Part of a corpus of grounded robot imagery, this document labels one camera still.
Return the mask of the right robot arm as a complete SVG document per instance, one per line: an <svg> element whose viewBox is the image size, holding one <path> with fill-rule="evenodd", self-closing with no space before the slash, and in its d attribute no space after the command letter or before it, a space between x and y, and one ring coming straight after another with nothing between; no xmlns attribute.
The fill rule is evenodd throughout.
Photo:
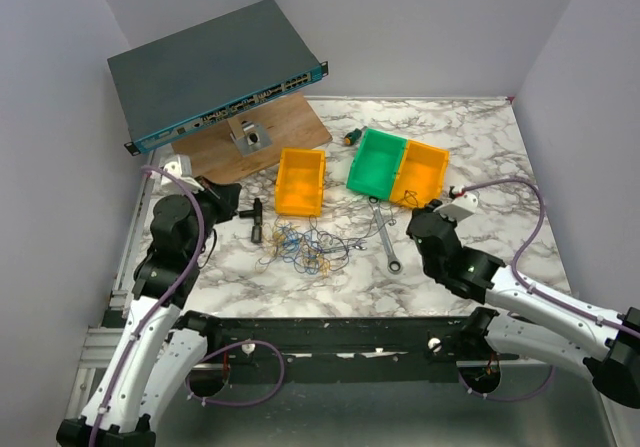
<svg viewBox="0 0 640 447"><path fill-rule="evenodd" d="M457 223L437 206L416 208L406 233L424 274L453 295L481 304L464 329L469 357L489 352L541 360L591 381L610 400L639 406L639 311L588 304L524 277L493 255L464 246Z"/></svg>

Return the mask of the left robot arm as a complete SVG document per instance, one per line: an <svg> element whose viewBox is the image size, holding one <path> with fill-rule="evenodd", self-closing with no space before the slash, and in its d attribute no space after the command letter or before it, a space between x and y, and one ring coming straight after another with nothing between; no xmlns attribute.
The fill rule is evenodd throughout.
<svg viewBox="0 0 640 447"><path fill-rule="evenodd" d="M197 259L215 226L238 211L241 186L196 180L156 202L151 242L134 272L134 298L98 388L78 417L58 428L61 446L153 446L158 424L196 361L214 360L222 339L206 320L183 316Z"/></svg>

